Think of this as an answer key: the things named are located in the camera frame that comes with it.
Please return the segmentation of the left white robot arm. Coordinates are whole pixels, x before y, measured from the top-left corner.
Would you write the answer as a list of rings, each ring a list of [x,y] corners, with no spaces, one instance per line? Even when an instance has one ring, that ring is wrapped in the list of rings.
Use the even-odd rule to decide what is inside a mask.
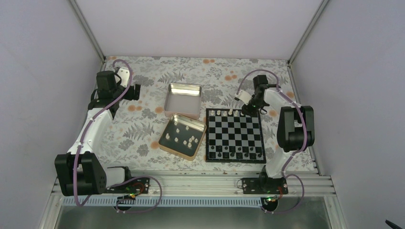
[[[117,68],[96,74],[85,124],[66,154],[56,156],[54,164],[64,196],[98,195],[113,184],[120,193],[133,187],[133,180],[118,169],[107,170],[96,153],[119,108],[121,100],[138,100],[140,85],[131,84],[132,71]]]

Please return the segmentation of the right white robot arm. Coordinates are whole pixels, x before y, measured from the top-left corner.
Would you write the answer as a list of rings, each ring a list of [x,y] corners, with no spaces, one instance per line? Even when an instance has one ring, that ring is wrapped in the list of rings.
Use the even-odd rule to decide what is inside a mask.
[[[260,191],[271,194],[286,178],[285,170],[294,156],[315,142],[314,109],[297,103],[283,93],[279,82],[270,84],[265,74],[253,78],[254,93],[249,94],[239,86],[235,99],[242,101],[242,113],[251,117],[269,106],[279,114],[277,143],[279,150],[267,162],[256,180]]]

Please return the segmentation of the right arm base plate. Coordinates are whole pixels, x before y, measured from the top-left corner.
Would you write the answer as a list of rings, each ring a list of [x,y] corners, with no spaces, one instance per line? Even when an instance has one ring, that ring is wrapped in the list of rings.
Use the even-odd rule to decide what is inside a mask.
[[[246,195],[253,194],[288,194],[288,186],[285,178],[242,178],[242,189]]]

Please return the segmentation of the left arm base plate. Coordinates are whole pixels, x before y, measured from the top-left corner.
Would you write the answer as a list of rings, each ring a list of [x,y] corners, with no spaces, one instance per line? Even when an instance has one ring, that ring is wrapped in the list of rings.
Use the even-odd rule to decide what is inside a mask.
[[[127,184],[110,187],[106,189],[106,193],[115,193],[115,194],[147,194],[149,192],[149,183],[150,179],[147,177],[138,178]]]

